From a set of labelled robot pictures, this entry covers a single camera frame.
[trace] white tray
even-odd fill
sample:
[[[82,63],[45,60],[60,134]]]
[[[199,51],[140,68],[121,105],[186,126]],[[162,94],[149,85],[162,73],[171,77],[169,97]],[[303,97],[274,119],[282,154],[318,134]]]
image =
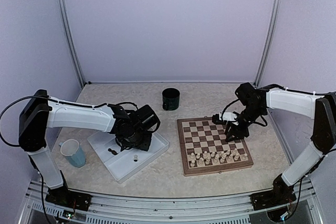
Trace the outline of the white tray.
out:
[[[120,147],[115,143],[114,138],[114,135],[109,133],[97,132],[88,137],[88,141],[119,184],[151,163],[169,147],[169,142],[155,132],[152,135],[151,146],[147,152],[135,148],[120,152]],[[108,151],[109,148],[117,151],[118,154],[113,155]],[[138,156],[137,162],[134,161],[135,155]]]

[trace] black mug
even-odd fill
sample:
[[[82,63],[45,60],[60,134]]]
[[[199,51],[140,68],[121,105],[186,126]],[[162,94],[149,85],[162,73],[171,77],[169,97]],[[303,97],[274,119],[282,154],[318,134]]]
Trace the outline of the black mug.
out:
[[[180,104],[180,92],[175,88],[168,88],[162,92],[162,108],[164,110],[176,110]]]

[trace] gray partition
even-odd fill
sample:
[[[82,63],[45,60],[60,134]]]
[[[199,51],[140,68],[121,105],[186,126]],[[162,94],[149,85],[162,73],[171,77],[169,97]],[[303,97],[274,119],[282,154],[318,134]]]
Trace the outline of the gray partition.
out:
[[[65,0],[87,81],[253,81],[273,0]]]
[[[278,83],[291,89],[336,90],[336,1],[281,0],[277,27],[262,85]],[[294,157],[308,145],[313,121],[273,111]],[[326,223],[336,219],[336,155],[331,153],[312,174]]]
[[[73,100],[80,91],[70,60],[57,0],[0,0],[0,111],[12,101],[47,89]],[[25,102],[9,109],[1,131],[18,142],[18,117]],[[57,131],[47,134],[49,144]],[[14,223],[30,180],[37,172],[21,148],[0,141],[0,223]]]

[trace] marble table surface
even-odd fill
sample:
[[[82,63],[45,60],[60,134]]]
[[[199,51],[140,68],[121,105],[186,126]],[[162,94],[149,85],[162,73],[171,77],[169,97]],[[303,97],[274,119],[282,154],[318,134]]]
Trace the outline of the marble table surface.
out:
[[[161,93],[168,87],[175,87],[181,92],[180,107],[175,111],[162,109]],[[219,83],[88,84],[77,100],[80,103],[132,101],[138,106],[149,104],[161,120],[158,132],[169,141],[170,147],[122,184],[114,181],[88,143],[87,138],[95,131],[62,129],[52,149],[52,156],[70,188],[95,193],[185,198],[230,195],[270,188],[275,177],[288,167],[285,154],[270,124],[267,127],[251,125],[249,128],[250,137],[246,139],[246,144],[254,161],[251,168],[221,174],[183,176],[176,120],[212,116],[222,111],[225,105],[236,99],[234,91],[237,87],[237,84]],[[242,109],[244,107],[241,104],[235,103],[227,111],[240,112]],[[70,138],[77,139],[86,154],[87,163],[82,168],[71,166],[60,153],[59,142]]]

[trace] vertical metal post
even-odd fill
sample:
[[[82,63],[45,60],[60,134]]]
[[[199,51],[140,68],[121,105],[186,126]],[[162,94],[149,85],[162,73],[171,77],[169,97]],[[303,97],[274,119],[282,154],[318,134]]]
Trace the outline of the vertical metal post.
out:
[[[254,85],[256,87],[259,87],[262,75],[264,74],[264,71],[265,71],[265,66],[266,66],[268,55],[269,55],[270,47],[271,47],[271,44],[272,44],[272,39],[273,39],[274,31],[275,31],[275,26],[276,26],[276,23],[277,23],[280,1],[281,0],[274,0],[273,1],[271,20],[270,20],[270,23],[269,23],[266,42],[265,42],[264,50],[263,50],[263,53],[262,53],[263,57],[261,58],[261,62],[260,62],[260,65],[259,65],[257,76],[256,76],[256,79],[255,79],[255,82],[254,82]]]
[[[71,55],[71,60],[72,64],[75,68],[76,76],[79,82],[79,85],[81,88],[84,87],[85,85],[85,79],[79,64],[79,60],[76,54],[75,46],[74,46],[74,41],[72,39],[71,31],[70,31],[70,26],[69,26],[69,20],[68,20],[68,15],[67,15],[67,10],[65,6],[65,0],[58,0],[60,12],[61,12],[61,17],[62,17],[62,23],[64,27],[64,31],[67,37],[67,42],[70,50],[70,55]]]

